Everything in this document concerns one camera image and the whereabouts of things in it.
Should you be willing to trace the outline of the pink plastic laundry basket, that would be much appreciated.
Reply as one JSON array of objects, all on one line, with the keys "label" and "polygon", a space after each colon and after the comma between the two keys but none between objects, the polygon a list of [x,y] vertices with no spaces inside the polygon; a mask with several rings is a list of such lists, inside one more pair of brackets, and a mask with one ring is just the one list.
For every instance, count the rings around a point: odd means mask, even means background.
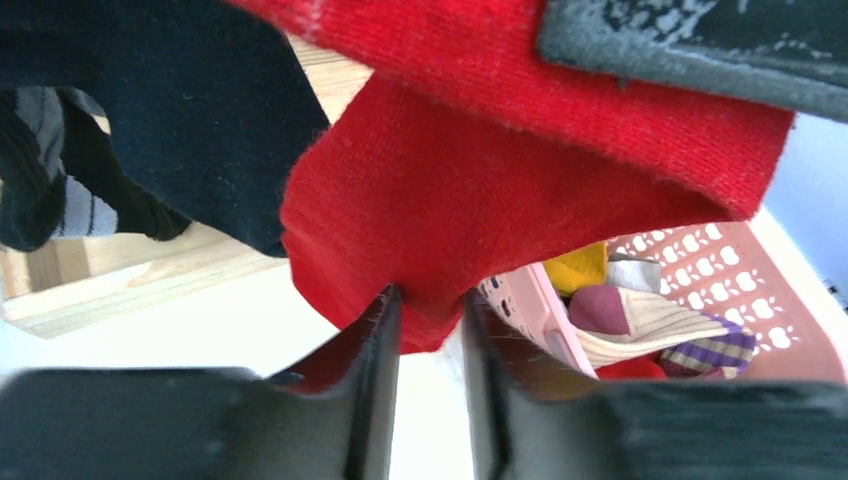
[{"label": "pink plastic laundry basket", "polygon": [[[659,295],[755,335],[753,359],[731,379],[846,380],[846,333],[809,311],[747,224],[708,223],[604,242],[608,263],[614,252],[659,263]],[[554,289],[542,263],[488,277],[479,293],[520,338],[600,378],[568,318],[572,296]]]}]

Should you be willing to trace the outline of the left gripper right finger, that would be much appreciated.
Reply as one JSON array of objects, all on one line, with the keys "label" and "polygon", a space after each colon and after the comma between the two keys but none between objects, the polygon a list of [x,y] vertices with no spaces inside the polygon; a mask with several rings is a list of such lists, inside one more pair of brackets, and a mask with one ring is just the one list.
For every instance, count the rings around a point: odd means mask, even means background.
[{"label": "left gripper right finger", "polygon": [[821,382],[602,382],[464,299],[478,479],[843,479],[847,391]]}]

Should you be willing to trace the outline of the plain red sock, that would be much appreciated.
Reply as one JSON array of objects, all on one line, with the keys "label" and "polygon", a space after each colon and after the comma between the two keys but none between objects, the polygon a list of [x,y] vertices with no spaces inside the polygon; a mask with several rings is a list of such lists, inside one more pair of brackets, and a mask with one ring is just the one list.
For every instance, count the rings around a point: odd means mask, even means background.
[{"label": "plain red sock", "polygon": [[247,1],[370,66],[292,169],[292,281],[339,328],[401,288],[402,349],[439,349],[481,280],[595,241],[746,220],[794,115],[555,67],[539,1]]}]

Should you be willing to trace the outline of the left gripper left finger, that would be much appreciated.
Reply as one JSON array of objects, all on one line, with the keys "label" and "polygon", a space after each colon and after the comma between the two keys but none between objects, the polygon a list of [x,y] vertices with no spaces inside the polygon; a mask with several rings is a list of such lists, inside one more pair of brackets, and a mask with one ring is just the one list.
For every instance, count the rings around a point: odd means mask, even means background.
[{"label": "left gripper left finger", "polygon": [[33,369],[1,389],[5,479],[385,479],[401,295],[268,377]]}]

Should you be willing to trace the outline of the mustard yellow sock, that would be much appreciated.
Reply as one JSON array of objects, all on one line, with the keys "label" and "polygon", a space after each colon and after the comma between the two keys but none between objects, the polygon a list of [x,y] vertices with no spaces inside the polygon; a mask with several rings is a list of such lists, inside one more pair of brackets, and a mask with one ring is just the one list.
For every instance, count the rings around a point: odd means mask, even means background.
[{"label": "mustard yellow sock", "polygon": [[542,263],[554,289],[565,297],[577,290],[602,285],[607,277],[608,249],[596,242]]}]

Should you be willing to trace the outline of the beige maroon striped sock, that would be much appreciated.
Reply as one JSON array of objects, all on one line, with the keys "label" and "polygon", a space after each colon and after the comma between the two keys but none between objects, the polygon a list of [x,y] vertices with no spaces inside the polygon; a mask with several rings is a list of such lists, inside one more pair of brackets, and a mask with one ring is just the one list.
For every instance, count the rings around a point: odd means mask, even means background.
[{"label": "beige maroon striped sock", "polygon": [[637,360],[641,371],[666,378],[731,379],[755,354],[748,328],[655,293],[588,286],[574,292],[567,312],[597,370],[618,373]]}]

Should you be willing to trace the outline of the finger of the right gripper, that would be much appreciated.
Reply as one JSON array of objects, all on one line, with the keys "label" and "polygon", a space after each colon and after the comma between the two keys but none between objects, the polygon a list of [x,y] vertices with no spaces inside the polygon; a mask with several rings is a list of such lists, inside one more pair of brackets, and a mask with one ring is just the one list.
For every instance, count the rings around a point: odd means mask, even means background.
[{"label": "finger of the right gripper", "polygon": [[550,63],[847,119],[844,1],[549,1]]}]

